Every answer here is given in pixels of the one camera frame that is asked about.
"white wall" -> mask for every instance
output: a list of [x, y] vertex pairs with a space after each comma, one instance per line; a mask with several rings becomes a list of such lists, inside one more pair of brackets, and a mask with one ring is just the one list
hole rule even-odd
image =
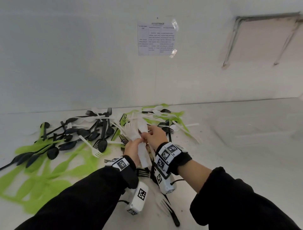
[[[296, 47], [275, 68], [276, 57], [221, 66], [235, 16], [300, 10], [301, 0], [2, 0], [0, 113], [298, 97]], [[157, 17], [179, 24], [173, 59], [138, 56], [136, 22]]]

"right hand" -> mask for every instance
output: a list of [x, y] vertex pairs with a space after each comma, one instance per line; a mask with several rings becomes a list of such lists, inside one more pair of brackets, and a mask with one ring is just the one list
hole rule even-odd
[[142, 133], [141, 137], [146, 139], [149, 145], [156, 151], [160, 144], [168, 142], [166, 133], [160, 127], [148, 125], [148, 129], [150, 131], [148, 133]]

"black sleeve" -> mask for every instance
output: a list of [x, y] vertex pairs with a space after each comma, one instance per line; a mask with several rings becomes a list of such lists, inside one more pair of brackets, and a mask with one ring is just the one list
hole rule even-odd
[[234, 179], [222, 167], [212, 171], [191, 203], [190, 211], [199, 225], [210, 230], [300, 229], [274, 203], [254, 193], [241, 179]]
[[16, 230], [100, 230], [126, 187], [118, 170], [101, 168], [51, 199]]

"white floor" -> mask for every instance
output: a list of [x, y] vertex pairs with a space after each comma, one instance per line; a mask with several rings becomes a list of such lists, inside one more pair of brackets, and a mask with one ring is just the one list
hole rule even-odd
[[[134, 108], [114, 109], [113, 113], [129, 112], [132, 109]], [[270, 199], [303, 228], [303, 144], [300, 141], [288, 140], [268, 146], [234, 148], [226, 145], [212, 131], [212, 126], [219, 117], [253, 114], [268, 118], [277, 114], [279, 116], [290, 113], [302, 114], [303, 102], [293, 98], [191, 104], [170, 106], [169, 109], [175, 112], [185, 110], [185, 124], [200, 123], [200, 126], [190, 128], [190, 131], [202, 140], [200, 145], [185, 136], [182, 131], [172, 136], [173, 142], [188, 149], [193, 159], [199, 163], [212, 169], [223, 166], [233, 177], [243, 179], [255, 192]], [[27, 134], [38, 129], [42, 122], [57, 125], [61, 120], [84, 113], [64, 111], [0, 115], [0, 167], [11, 161], [17, 147], [31, 144], [37, 138], [37, 134], [31, 136]], [[118, 154], [120, 153], [117, 151], [107, 158], [111, 159]], [[65, 157], [63, 154], [59, 155], [53, 164], [58, 164]], [[0, 176], [10, 171], [12, 167], [1, 171]], [[143, 181], [153, 186], [149, 179]], [[195, 192], [182, 181], [178, 182], [178, 189], [168, 196], [180, 220], [179, 229], [208, 229], [197, 225], [191, 217], [189, 207], [194, 196]], [[176, 229], [171, 217], [163, 216], [157, 208], [152, 191], [141, 215], [131, 216], [124, 207], [123, 203], [117, 205], [104, 229]], [[29, 217], [21, 206], [0, 199], [1, 229], [14, 229]]]

